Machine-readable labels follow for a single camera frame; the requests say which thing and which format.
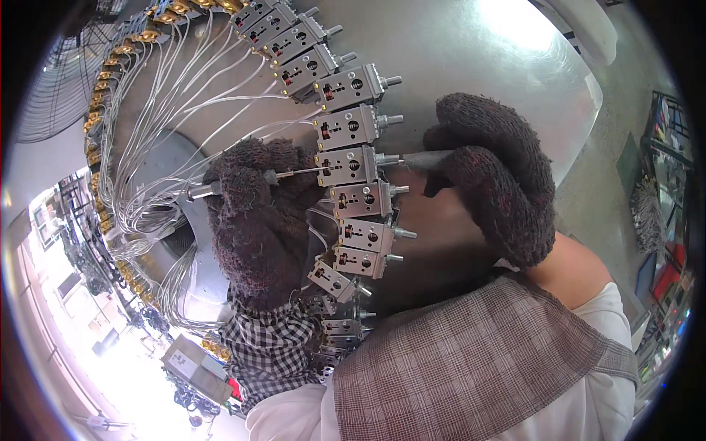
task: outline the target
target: white shirt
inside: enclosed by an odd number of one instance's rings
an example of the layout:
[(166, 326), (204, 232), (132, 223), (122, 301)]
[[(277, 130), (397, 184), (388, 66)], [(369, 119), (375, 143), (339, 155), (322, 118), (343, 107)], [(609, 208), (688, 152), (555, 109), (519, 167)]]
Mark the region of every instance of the white shirt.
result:
[[(630, 324), (618, 287), (572, 311), (604, 336), (630, 348)], [(250, 441), (339, 441), (331, 377), (260, 401), (245, 422)], [(635, 386), (622, 377), (588, 373), (541, 411), (493, 440), (622, 440), (633, 422)]]

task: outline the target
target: hand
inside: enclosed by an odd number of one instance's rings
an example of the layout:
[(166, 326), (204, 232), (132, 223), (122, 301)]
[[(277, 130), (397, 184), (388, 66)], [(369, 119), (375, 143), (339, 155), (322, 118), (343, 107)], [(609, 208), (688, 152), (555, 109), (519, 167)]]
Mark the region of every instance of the hand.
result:
[(203, 175), (217, 179), (222, 195), (207, 196), (213, 246), (231, 292), (246, 308), (272, 310), (301, 288), (309, 247), (306, 210), (324, 193), (316, 174), (283, 178), (270, 186), (263, 172), (314, 167), (313, 148), (277, 139), (241, 141), (218, 157)]
[(486, 241), (520, 269), (539, 264), (554, 244), (554, 181), (537, 134), (510, 107), (455, 93), (436, 103), (439, 125), (427, 150), (454, 150), (429, 173), (424, 195), (455, 187)]

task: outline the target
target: plaid vest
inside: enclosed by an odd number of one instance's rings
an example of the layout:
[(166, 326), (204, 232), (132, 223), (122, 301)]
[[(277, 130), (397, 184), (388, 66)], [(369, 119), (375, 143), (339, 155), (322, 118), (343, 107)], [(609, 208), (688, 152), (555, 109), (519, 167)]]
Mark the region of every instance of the plaid vest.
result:
[(333, 376), (343, 441), (487, 440), (635, 354), (509, 274), (378, 326)]

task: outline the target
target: factory wall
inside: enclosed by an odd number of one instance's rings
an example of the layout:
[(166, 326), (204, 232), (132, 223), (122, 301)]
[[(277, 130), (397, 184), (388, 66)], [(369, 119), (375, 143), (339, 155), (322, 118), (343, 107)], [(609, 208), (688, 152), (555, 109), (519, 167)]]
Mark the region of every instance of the factory wall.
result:
[(14, 145), (3, 179), (3, 229), (42, 191), (86, 167), (83, 143), (83, 120), (79, 120), (48, 140)]

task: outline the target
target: screwdriver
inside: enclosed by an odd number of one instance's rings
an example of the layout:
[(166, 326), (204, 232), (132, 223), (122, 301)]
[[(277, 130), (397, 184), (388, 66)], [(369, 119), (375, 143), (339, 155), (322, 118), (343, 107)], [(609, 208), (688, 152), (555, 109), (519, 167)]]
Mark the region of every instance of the screwdriver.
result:
[[(274, 170), (270, 169), (263, 172), (263, 177), (265, 178), (265, 182), (267, 182), (271, 186), (276, 186), (281, 178), (287, 178), (289, 176), (294, 176), (295, 174), (300, 173), (311, 173), (312, 171), (321, 171), (327, 168), (328, 167), (314, 167), (312, 169), (283, 171), (282, 173), (276, 173)], [(220, 194), (222, 194), (220, 181), (213, 181), (212, 183), (205, 186), (187, 188), (186, 200), (189, 202), (193, 202), (196, 199), (205, 198), (206, 196)]]

